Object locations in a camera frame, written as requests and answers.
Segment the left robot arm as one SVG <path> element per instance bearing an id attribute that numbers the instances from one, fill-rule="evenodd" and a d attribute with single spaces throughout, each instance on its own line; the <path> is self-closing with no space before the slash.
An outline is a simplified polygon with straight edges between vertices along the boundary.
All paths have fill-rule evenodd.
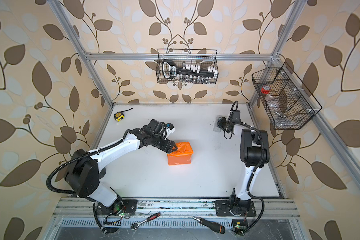
<path id="1" fill-rule="evenodd" d="M 159 122 L 154 126 L 143 126 L 126 130 L 123 137 L 101 148 L 84 152 L 53 170 L 47 177 L 47 188 L 55 193 L 76 194 L 81 198 L 91 199 L 105 207 L 112 206 L 118 199 L 118 194 L 100 181 L 101 171 L 118 158 L 141 149 L 153 146 L 169 154 L 177 150 L 175 142 L 168 136 L 175 131 L 170 123 Z M 64 176 L 70 185 L 70 190 L 62 190 L 52 185 L 52 178 L 61 170 L 67 168 Z"/>

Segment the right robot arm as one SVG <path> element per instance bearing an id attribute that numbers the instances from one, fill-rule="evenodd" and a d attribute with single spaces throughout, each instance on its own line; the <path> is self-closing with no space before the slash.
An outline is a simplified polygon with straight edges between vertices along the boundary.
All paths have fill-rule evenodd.
<path id="1" fill-rule="evenodd" d="M 216 127 L 225 134 L 240 138 L 240 160 L 244 163 L 241 179 L 230 195 L 230 212 L 237 215 L 239 211 L 249 211 L 253 200 L 264 200 L 252 193 L 253 184 L 269 162 L 269 145 L 266 131 L 260 131 L 240 119 L 240 111 L 231 110 L 228 118 L 218 117 Z"/>

